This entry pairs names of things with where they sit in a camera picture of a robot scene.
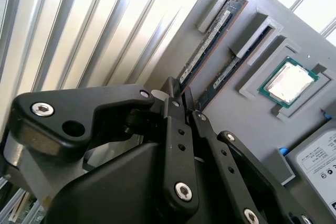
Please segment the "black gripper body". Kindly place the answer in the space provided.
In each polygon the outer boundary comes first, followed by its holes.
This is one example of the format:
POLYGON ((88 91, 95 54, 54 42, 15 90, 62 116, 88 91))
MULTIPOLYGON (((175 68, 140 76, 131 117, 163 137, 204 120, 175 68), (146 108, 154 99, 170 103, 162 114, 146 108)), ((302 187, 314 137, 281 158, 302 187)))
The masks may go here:
POLYGON ((161 145, 137 146, 68 183, 44 223, 167 223, 155 205, 161 145))

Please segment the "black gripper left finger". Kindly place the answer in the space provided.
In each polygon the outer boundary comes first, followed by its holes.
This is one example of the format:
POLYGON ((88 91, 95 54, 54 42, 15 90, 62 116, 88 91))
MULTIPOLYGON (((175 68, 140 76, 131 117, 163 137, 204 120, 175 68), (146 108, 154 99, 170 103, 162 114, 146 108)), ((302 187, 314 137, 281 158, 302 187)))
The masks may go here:
POLYGON ((192 131, 180 85, 165 100, 137 85, 24 93, 11 106, 6 163, 51 206, 71 181, 148 143, 161 145, 155 205, 163 218, 201 215, 192 131))

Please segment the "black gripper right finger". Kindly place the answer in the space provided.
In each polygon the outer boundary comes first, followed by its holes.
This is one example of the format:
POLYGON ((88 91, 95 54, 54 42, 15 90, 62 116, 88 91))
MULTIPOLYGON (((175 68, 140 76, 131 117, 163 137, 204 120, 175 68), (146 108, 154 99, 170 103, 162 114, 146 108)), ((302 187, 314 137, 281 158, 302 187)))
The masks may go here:
POLYGON ((195 107, 190 88, 183 91, 188 122, 224 198, 216 206, 228 211, 229 223, 314 223, 313 217, 257 157, 230 131, 216 134, 195 107))

